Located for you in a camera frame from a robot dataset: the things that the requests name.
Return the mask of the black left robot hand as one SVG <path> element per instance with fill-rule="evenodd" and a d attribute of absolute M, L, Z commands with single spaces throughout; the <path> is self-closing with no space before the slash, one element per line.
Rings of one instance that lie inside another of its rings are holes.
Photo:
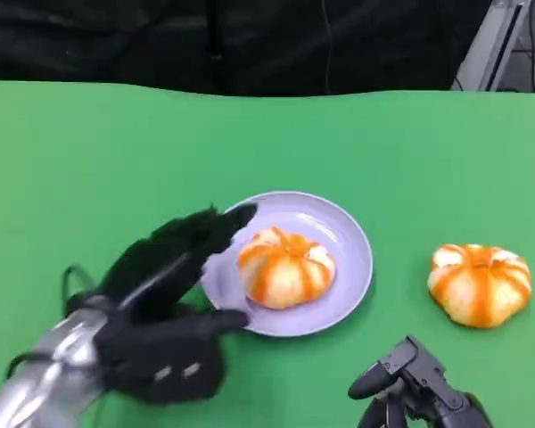
<path fill-rule="evenodd" d="M 107 389 L 159 405 L 217 393 L 225 377 L 220 338 L 247 326 L 249 316 L 241 309 L 198 311 L 181 300 L 257 209 L 209 207 L 124 250 L 94 295 L 107 316 L 94 337 Z"/>

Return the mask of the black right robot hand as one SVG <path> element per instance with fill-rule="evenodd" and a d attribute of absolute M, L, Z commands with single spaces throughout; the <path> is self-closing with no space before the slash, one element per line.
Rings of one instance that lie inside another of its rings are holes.
<path fill-rule="evenodd" d="M 367 368 L 348 395 L 372 400 L 360 427 L 407 427 L 409 419 L 436 428 L 493 426 L 481 402 L 451 387 L 444 365 L 412 335 Z"/>

